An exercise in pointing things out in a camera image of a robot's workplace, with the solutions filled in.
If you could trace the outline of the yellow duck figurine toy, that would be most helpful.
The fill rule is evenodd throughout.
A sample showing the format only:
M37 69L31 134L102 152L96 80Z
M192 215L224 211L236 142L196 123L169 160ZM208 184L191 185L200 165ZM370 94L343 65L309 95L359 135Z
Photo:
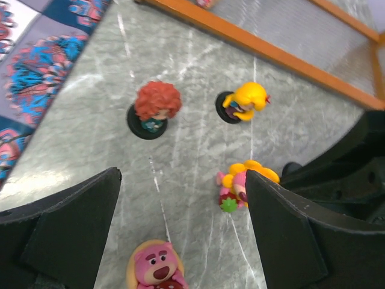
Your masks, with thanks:
M270 95L256 82L247 82L234 92L221 92L215 101L215 108L226 123L248 122L255 111L261 111L270 103Z

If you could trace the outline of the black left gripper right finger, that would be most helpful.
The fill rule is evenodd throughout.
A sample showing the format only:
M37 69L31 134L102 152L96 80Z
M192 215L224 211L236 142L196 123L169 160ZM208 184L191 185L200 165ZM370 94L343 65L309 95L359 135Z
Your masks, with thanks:
M268 288L383 288L384 227L336 213L248 171Z

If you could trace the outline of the strawberry cake toy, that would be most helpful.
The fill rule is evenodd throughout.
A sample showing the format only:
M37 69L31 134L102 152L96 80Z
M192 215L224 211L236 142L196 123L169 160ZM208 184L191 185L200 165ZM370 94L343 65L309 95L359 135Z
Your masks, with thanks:
M218 0L196 0L196 4L204 9L210 9L216 5Z

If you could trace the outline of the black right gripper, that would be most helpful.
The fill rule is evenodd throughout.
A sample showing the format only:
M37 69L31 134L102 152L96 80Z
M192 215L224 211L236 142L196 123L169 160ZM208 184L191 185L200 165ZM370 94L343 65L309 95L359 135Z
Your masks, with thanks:
M384 224L384 112L364 112L344 137L306 165L287 163L280 184L331 210Z

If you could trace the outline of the pink bear clover toy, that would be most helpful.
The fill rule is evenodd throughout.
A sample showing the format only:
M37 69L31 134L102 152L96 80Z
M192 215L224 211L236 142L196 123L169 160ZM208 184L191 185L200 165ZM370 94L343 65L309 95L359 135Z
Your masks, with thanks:
M126 284L128 289L189 288L173 245L158 239L145 241L133 251L126 268Z

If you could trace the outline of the pink sunflower pig toy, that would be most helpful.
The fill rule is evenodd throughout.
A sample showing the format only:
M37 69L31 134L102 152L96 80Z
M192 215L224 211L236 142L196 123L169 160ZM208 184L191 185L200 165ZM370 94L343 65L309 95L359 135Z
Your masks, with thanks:
M238 208L248 207L245 188L247 170L260 173L275 183L280 182L276 172L257 161L247 160L244 163L232 164L227 173L218 172L216 176L216 183L221 187L218 204L224 212L232 213Z

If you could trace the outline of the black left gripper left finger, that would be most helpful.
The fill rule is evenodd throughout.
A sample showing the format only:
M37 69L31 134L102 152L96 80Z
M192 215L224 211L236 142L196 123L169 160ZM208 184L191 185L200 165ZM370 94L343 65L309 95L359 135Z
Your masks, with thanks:
M93 288L119 196L110 167L35 202L1 212L1 288L29 288L45 275Z

